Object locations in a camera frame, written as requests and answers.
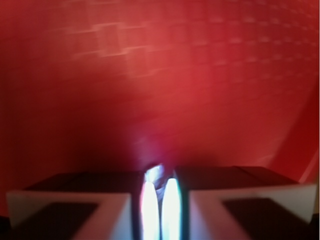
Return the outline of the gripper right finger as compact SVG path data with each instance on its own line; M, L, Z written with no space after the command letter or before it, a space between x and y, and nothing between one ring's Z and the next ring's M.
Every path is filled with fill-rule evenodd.
M314 240L317 186L258 166L178 166L167 181L164 240Z

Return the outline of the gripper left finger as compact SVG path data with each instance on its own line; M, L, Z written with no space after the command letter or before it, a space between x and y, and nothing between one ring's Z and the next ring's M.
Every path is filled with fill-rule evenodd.
M59 173L6 195L8 240L158 240L154 186L139 171Z

